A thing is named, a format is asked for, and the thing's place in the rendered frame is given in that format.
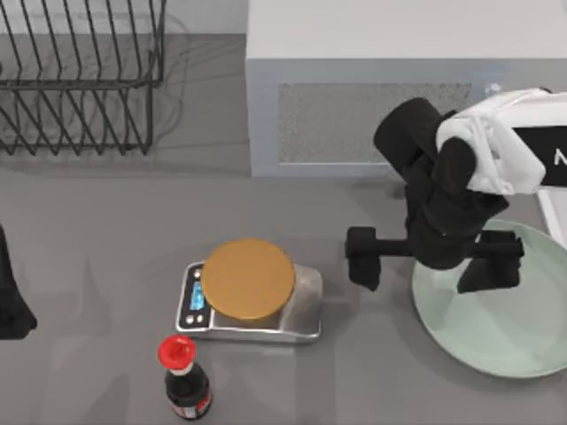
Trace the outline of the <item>brown round disc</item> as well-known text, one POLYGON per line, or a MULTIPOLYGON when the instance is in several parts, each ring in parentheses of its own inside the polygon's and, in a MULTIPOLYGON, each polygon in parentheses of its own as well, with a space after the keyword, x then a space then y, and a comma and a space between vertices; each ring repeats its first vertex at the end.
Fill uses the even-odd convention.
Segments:
POLYGON ((278 245, 240 238, 217 246, 201 271, 206 301, 217 312, 241 321, 277 313, 294 290, 295 269, 278 245))

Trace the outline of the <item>pale green plate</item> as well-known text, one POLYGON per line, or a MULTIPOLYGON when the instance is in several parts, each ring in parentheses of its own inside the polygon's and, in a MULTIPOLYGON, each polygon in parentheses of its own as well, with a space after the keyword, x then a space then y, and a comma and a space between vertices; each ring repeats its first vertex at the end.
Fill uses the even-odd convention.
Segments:
POLYGON ((522 239, 519 285, 460 294, 465 263, 444 271, 415 264, 411 290, 420 321, 445 352, 482 373, 526 379, 567 370, 567 249, 511 220, 486 227, 522 239))

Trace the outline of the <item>silver kitchen scale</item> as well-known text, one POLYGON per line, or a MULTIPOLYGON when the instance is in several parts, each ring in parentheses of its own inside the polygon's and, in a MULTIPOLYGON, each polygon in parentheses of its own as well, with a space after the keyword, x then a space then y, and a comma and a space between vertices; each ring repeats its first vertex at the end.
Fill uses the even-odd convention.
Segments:
POLYGON ((204 263, 190 263, 183 276, 175 330, 201 339, 307 344, 322 330, 323 279, 312 267, 296 264, 294 291, 282 309, 258 321, 232 319, 214 310, 201 287, 204 263))

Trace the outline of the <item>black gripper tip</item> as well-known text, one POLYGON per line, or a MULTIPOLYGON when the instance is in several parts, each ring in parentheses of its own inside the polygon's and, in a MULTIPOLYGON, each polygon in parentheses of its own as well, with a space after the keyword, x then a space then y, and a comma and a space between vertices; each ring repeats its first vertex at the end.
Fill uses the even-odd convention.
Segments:
POLYGON ((37 328, 12 271, 4 228, 0 224, 0 340, 21 340, 37 328))

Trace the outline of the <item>dark bottle with red cap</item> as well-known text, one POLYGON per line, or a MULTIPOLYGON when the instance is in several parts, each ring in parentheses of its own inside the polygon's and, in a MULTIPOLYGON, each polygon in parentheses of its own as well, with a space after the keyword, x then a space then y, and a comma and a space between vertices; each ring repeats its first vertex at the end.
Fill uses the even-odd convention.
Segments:
POLYGON ((209 411, 213 393, 205 370, 196 361, 196 346, 188 336, 167 336, 157 350, 165 368, 165 390, 173 412, 185 421, 201 419, 209 411))

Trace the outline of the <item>pale grey cabinet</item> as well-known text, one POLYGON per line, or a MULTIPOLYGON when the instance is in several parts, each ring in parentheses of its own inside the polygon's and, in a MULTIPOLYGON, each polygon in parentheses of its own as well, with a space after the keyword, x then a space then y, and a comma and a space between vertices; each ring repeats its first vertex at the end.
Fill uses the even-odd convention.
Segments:
POLYGON ((419 89, 567 91, 567 0, 250 0, 245 78, 253 175, 377 176, 377 121, 419 89))

